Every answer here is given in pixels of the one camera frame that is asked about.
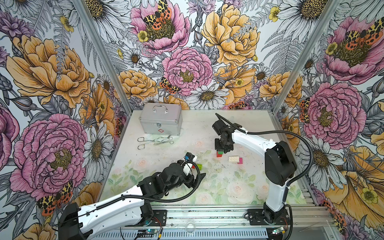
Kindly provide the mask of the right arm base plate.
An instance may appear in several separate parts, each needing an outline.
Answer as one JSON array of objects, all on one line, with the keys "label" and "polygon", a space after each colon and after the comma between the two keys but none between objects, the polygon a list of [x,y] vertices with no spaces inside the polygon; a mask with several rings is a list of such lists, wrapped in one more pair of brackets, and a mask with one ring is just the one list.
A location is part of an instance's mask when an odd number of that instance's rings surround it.
[{"label": "right arm base plate", "polygon": [[248,209],[244,218],[249,221],[251,226],[288,226],[291,223],[291,218],[286,209],[282,209],[277,213],[263,209]]}]

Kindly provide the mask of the silver scissors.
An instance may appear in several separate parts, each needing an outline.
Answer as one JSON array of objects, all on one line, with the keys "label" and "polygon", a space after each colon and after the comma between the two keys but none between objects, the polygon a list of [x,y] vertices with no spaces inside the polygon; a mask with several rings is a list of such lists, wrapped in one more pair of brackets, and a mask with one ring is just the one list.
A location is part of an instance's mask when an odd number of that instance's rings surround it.
[{"label": "silver scissors", "polygon": [[166,142],[166,141],[172,141],[172,140],[173,140],[173,137],[171,137],[171,136],[158,137],[158,138],[155,138],[155,139],[148,139],[148,138],[145,138],[145,137],[139,137],[137,139],[138,142]]}]

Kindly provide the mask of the aluminium front rail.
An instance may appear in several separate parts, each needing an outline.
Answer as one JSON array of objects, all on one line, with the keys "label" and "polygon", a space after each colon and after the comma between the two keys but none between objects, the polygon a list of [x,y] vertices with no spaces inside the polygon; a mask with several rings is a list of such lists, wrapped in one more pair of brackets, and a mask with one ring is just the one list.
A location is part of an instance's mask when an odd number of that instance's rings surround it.
[{"label": "aluminium front rail", "polygon": [[341,234],[324,207],[293,206],[287,209],[288,226],[251,226],[244,218],[258,206],[155,206],[168,211],[165,227],[119,227],[92,239],[162,240],[339,240]]}]

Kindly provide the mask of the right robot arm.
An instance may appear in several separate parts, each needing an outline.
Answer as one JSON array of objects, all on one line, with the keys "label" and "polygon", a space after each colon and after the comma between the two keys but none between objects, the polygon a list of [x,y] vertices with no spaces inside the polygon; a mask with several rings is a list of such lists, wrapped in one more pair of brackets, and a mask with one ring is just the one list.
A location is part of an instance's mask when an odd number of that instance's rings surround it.
[{"label": "right robot arm", "polygon": [[219,136],[215,139],[215,150],[218,154],[226,154],[234,150],[234,145],[241,145],[264,157],[265,175],[270,181],[269,193],[263,206],[262,216],[267,224],[274,224],[284,214],[289,180],[292,180],[297,170],[295,158],[290,146],[284,141],[275,142],[262,138],[262,135],[275,131],[253,133],[242,126],[231,123],[219,114],[218,120],[212,125]]}]

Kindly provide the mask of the silver metal case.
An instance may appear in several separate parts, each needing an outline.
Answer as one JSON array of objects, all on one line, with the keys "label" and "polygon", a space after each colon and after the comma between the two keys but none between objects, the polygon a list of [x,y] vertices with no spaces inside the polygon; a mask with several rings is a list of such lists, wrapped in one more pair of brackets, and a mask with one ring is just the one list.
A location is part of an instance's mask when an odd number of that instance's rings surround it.
[{"label": "silver metal case", "polygon": [[147,103],[139,117],[146,134],[179,136],[182,128],[182,106]]}]

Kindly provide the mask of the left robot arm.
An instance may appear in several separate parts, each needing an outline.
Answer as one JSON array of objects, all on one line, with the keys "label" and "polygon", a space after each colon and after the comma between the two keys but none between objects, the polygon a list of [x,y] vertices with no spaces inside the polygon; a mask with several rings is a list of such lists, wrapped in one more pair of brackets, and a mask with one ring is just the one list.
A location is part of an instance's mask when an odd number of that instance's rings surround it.
[{"label": "left robot arm", "polygon": [[162,172],[107,200],[68,205],[57,224],[60,240],[90,240],[122,226],[147,226],[156,217],[152,203],[175,203],[191,196],[206,175],[192,161],[178,161]]}]

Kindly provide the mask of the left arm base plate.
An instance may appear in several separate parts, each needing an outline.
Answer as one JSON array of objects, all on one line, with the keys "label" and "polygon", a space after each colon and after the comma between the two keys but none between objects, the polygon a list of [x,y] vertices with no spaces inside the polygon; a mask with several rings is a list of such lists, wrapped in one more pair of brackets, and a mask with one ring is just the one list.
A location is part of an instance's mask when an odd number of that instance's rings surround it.
[{"label": "left arm base plate", "polygon": [[168,211],[165,209],[153,210],[151,215],[148,215],[136,225],[125,225],[125,227],[165,227],[167,223]]}]

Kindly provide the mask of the white long lego brick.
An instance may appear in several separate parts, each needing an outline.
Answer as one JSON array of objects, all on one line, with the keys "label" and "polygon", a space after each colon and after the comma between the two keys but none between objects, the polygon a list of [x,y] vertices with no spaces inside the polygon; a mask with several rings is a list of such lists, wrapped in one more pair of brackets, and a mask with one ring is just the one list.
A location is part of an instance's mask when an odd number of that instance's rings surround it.
[{"label": "white long lego brick", "polygon": [[240,157],[239,156],[229,156],[228,161],[229,161],[229,163],[239,163]]}]

